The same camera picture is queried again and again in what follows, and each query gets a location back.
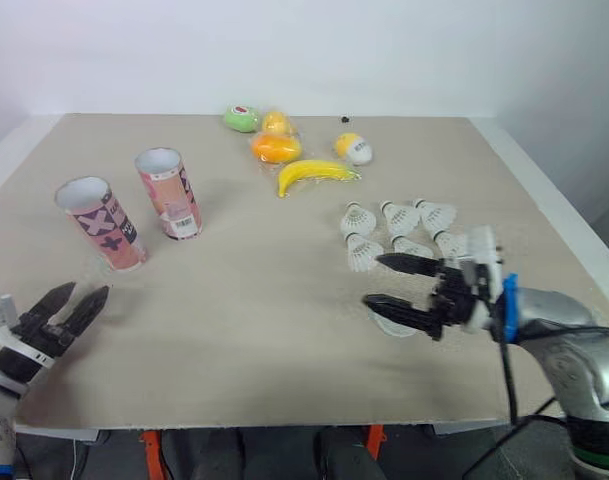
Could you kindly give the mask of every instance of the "white feathers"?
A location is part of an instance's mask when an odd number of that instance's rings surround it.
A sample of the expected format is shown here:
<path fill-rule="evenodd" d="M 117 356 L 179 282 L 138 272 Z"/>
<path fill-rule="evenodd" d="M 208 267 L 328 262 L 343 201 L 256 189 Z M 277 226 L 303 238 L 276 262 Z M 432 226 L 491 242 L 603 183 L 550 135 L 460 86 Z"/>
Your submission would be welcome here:
<path fill-rule="evenodd" d="M 417 243 L 413 236 L 411 236 L 413 240 L 406 238 L 420 221 L 430 238 L 439 247 L 442 257 L 461 257 L 468 251 L 467 235 L 446 231 L 457 215 L 457 210 L 452 205 L 418 199 L 412 205 L 383 202 L 380 210 L 386 219 L 387 230 L 392 239 L 391 246 L 396 253 L 435 258 L 435 253 L 430 247 Z M 375 231 L 376 225 L 377 219 L 371 211 L 357 202 L 347 205 L 340 222 L 340 230 L 346 240 L 348 264 L 353 272 L 371 270 L 377 264 L 376 258 L 384 253 L 382 245 L 366 238 Z M 381 234 L 377 234 L 376 238 L 381 238 Z"/>
<path fill-rule="evenodd" d="M 446 258 L 455 258 L 466 255 L 468 237 L 466 234 L 453 234 L 440 232 L 435 237 L 435 243 L 442 255 Z"/>
<path fill-rule="evenodd" d="M 351 233 L 366 236 L 373 233 L 376 223 L 377 220 L 373 213 L 362 208 L 359 203 L 351 202 L 340 222 L 340 230 L 345 238 Z"/>
<path fill-rule="evenodd" d="M 418 332 L 418 330 L 407 327 L 406 325 L 391 322 L 388 318 L 383 317 L 379 313 L 375 313 L 373 310 L 368 311 L 368 317 L 373 320 L 377 326 L 384 331 L 384 333 L 394 337 L 410 337 L 414 333 Z"/>
<path fill-rule="evenodd" d="M 446 230 L 451 226 L 457 215 L 453 205 L 445 203 L 431 203 L 419 198 L 413 202 L 422 217 L 422 223 L 431 236 Z"/>
<path fill-rule="evenodd" d="M 391 244 L 395 253 L 408 253 L 418 257 L 433 258 L 433 250 L 419 243 L 412 242 L 408 238 L 395 237 Z"/>
<path fill-rule="evenodd" d="M 346 237 L 348 266 L 353 272 L 367 272 L 376 265 L 375 258 L 384 253 L 384 248 L 358 233 Z"/>
<path fill-rule="evenodd" d="M 395 237 L 408 235 L 420 221 L 420 212 L 410 205 L 384 202 L 380 208 L 386 218 L 389 233 Z"/>

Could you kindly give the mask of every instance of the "tabletop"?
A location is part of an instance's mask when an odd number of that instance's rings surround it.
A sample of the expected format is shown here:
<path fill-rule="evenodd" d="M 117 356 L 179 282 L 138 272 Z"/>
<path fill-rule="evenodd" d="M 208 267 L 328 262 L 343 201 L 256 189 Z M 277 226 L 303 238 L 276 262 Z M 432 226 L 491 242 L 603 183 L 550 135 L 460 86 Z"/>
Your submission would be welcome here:
<path fill-rule="evenodd" d="M 280 199 L 250 136 L 215 116 L 67 115 L 0 188 L 0 291 L 19 311 L 77 280 L 111 286 L 100 317 L 22 403 L 49 428 L 418 423 L 505 418 L 498 347 L 448 328 L 441 342 L 390 337 L 360 299 L 422 305 L 430 282 L 378 266 L 353 273 L 339 220 L 349 201 L 422 197 L 457 207 L 455 232 L 491 225 L 505 273 L 559 290 L 609 324 L 609 301 L 475 127 L 454 118 L 298 117 L 304 156 L 332 159 L 355 131 L 374 161 L 356 182 L 303 182 Z M 201 207 L 199 238 L 161 231 L 133 160 L 151 147 L 184 160 Z M 97 175 L 150 258 L 110 273 L 55 206 L 71 178 Z M 390 243 L 382 217 L 373 236 Z M 431 246 L 425 233 L 415 234 Z M 551 394 L 536 362 L 511 347 L 520 409 Z"/>

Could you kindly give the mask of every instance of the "robotic arm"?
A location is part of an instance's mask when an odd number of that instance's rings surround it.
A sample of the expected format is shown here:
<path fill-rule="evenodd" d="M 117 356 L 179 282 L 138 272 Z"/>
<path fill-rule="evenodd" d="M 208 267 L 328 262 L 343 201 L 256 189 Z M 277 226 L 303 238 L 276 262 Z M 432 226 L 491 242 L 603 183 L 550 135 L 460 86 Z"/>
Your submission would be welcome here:
<path fill-rule="evenodd" d="M 84 297 L 62 323 L 49 323 L 68 303 L 74 287 L 71 282 L 52 289 L 19 318 L 10 295 L 0 295 L 0 480 L 13 478 L 13 421 L 29 383 L 64 354 L 106 303 L 104 286 Z"/>
<path fill-rule="evenodd" d="M 363 302 L 389 321 L 440 340 L 443 327 L 459 324 L 532 354 L 566 414 L 578 477 L 609 478 L 609 328 L 562 293 L 518 288 L 517 277 L 501 281 L 501 265 L 490 227 L 469 235 L 469 254 L 433 260 L 385 254 L 378 261 L 402 273 L 438 277 L 428 311 L 384 294 Z"/>

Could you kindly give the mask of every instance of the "pink cylindrical can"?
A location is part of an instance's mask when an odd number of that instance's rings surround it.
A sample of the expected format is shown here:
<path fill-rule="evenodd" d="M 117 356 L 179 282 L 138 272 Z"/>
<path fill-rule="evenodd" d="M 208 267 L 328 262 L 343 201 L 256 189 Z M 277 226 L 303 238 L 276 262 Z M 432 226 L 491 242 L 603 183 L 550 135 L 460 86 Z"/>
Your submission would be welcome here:
<path fill-rule="evenodd" d="M 146 261 L 146 250 L 137 231 L 106 180 L 99 177 L 71 180 L 57 190 L 55 203 L 81 228 L 114 270 L 132 270 Z"/>
<path fill-rule="evenodd" d="M 199 235 L 202 231 L 200 209 L 179 152 L 171 148 L 146 150 L 135 159 L 135 167 L 164 233 L 174 240 Z"/>

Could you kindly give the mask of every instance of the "toy banana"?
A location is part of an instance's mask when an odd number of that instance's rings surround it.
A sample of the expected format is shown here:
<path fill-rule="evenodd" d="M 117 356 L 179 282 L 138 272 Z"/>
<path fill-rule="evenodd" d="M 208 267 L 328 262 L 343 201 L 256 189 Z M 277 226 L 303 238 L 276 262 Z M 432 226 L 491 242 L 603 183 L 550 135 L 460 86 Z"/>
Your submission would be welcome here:
<path fill-rule="evenodd" d="M 294 182 L 303 178 L 333 178 L 336 180 L 353 180 L 360 175 L 348 166 L 328 160 L 299 160 L 286 165 L 277 177 L 278 195 L 286 195 L 286 190 Z"/>

